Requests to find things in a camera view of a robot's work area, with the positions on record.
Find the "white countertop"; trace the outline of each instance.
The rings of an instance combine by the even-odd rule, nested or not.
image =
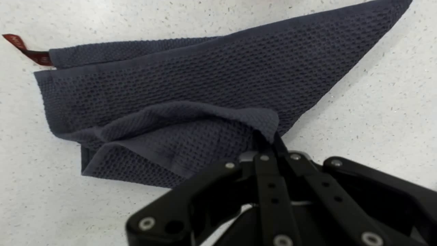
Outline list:
[[[31,49],[203,36],[363,0],[15,0],[0,32]],[[321,162],[344,155],[437,189],[437,1],[401,20],[284,136]],[[32,64],[0,38],[0,244],[120,246],[124,221],[165,188],[84,177],[79,146],[45,121]]]

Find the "screw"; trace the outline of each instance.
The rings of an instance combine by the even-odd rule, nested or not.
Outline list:
[[[337,158],[331,159],[330,163],[334,165],[334,166],[341,166],[342,165],[342,162],[340,159],[337,159]]]
[[[228,169],[232,169],[232,168],[234,168],[234,163],[233,162],[226,162],[224,166],[228,168]]]
[[[382,237],[378,233],[370,230],[363,232],[360,239],[363,240],[363,243],[366,243],[366,246],[383,246]]]
[[[154,226],[154,218],[153,217],[144,217],[142,219],[139,219],[138,226],[140,228],[140,230],[148,230]]]
[[[292,240],[288,235],[277,235],[273,239],[274,246],[292,246]]]
[[[301,155],[300,155],[300,154],[296,154],[296,153],[292,153],[292,154],[289,154],[289,158],[290,158],[290,159],[300,159]]]
[[[266,154],[262,154],[259,158],[260,158],[262,161],[269,161],[269,159],[270,159],[270,157],[266,155]]]

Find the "dark gray towel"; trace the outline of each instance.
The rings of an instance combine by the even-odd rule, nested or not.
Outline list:
[[[35,72],[53,133],[84,174],[174,185],[284,133],[394,24],[409,0],[282,20],[225,36],[50,50]]]

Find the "brown hanging loop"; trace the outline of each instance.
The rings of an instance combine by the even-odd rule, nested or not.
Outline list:
[[[27,55],[30,60],[38,62],[39,65],[53,65],[49,51],[36,51],[36,50],[28,50],[23,42],[23,39],[19,35],[15,34],[2,34],[2,36],[11,42],[16,49],[19,49],[24,55]]]

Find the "table surface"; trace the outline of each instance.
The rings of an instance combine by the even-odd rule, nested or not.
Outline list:
[[[363,0],[15,0],[0,32],[31,49],[228,34]],[[315,161],[344,155],[437,189],[437,1],[401,20],[284,136]],[[84,177],[79,146],[45,121],[32,64],[0,38],[0,244],[120,246],[125,218],[166,188]]]

